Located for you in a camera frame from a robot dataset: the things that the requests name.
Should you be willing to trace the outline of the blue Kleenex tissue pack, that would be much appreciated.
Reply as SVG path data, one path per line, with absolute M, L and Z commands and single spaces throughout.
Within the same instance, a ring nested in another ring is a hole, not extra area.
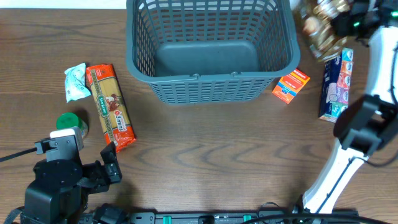
M 353 49 L 344 48 L 340 55 L 327 61 L 323 74 L 318 117 L 335 123 L 347 109 L 353 71 Z

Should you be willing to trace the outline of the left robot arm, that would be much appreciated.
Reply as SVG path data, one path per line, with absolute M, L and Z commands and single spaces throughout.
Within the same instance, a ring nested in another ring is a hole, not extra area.
M 76 136 L 48 138 L 35 146 L 46 159 L 33 168 L 35 180 L 25 191 L 22 223 L 71 223 L 82 213 L 89 194 L 106 192 L 122 179 L 113 142 L 100 152 L 103 162 L 86 165 Z

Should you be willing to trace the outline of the orange medicine box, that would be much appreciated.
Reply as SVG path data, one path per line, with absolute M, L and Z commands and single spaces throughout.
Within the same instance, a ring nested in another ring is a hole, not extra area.
M 284 103 L 289 104 L 309 80 L 309 76 L 295 69 L 293 72 L 280 78 L 272 93 Z

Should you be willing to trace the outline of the grey plastic basket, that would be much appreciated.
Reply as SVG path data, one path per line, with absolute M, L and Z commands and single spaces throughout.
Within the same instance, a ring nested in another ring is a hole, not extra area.
M 128 0 L 126 66 L 167 104 L 249 101 L 300 61 L 288 0 Z

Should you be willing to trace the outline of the brown Nescafe Gold pouch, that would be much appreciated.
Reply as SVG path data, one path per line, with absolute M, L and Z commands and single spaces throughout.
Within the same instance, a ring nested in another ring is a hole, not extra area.
M 338 36 L 331 22 L 350 10 L 345 0 L 298 0 L 290 7 L 298 27 L 312 53 L 319 62 L 336 58 L 347 42 L 347 36 Z

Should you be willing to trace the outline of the orange spaghetti packet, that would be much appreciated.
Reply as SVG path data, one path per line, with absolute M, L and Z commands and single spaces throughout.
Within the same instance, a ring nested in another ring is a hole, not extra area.
M 107 144 L 113 142 L 116 152 L 122 151 L 136 140 L 118 78 L 111 64 L 86 68 L 103 136 Z

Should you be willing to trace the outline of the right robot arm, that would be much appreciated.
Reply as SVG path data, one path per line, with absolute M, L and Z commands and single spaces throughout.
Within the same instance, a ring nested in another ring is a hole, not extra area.
M 326 215 L 356 171 L 397 134 L 397 1 L 320 1 L 316 12 L 335 34 L 367 39 L 370 49 L 364 95 L 336 120 L 331 155 L 297 206 Z

